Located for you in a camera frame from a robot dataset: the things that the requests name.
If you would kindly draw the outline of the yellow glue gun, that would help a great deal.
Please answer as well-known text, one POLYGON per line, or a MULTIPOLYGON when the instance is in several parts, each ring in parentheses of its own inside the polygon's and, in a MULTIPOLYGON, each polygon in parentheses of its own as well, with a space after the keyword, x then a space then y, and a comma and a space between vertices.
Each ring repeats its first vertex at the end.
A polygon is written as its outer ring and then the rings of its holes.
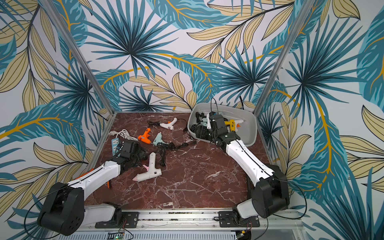
POLYGON ((237 124, 236 124, 235 120, 225 121, 225 125, 230 128, 231 132, 236 131, 237 124))

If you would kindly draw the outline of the white small glue gun pair-left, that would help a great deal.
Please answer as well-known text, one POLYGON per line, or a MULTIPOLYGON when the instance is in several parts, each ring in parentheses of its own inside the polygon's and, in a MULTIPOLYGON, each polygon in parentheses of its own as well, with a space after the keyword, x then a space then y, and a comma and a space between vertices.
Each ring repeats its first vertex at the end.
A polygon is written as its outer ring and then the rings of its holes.
POLYGON ((241 124, 242 124, 243 122, 244 122, 243 120, 235 120, 236 128, 241 127, 241 124))

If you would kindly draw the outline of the mint green large glue gun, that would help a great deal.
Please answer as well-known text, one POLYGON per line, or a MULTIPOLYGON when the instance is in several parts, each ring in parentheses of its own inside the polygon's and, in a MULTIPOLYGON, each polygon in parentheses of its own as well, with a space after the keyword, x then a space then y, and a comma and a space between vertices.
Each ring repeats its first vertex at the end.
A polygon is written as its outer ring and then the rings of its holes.
POLYGON ((207 118, 202 118, 200 125, 208 128, 208 121, 209 120, 207 118))

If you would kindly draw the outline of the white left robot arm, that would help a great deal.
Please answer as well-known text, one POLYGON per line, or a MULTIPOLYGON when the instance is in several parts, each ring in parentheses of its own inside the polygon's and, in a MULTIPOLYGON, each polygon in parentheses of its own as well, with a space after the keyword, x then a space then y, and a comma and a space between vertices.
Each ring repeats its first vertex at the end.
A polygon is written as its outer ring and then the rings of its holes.
POLYGON ((139 166, 147 157, 147 151, 139 142, 127 140, 98 168, 68 183, 54 184, 38 216, 38 226, 64 236, 90 224, 122 226, 124 220, 120 206, 111 203, 86 206, 85 200, 108 181, 139 166))

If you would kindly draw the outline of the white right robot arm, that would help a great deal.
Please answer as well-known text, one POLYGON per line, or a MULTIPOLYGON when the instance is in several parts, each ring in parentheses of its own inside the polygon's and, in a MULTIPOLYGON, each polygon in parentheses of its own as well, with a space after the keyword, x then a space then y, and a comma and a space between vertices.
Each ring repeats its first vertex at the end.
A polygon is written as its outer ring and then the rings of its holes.
POLYGON ((212 142, 232 157, 253 183, 251 198, 238 204, 236 212, 242 219, 267 218, 290 204, 287 177, 278 166, 261 162, 235 133, 228 131, 222 115, 209 116, 212 142))

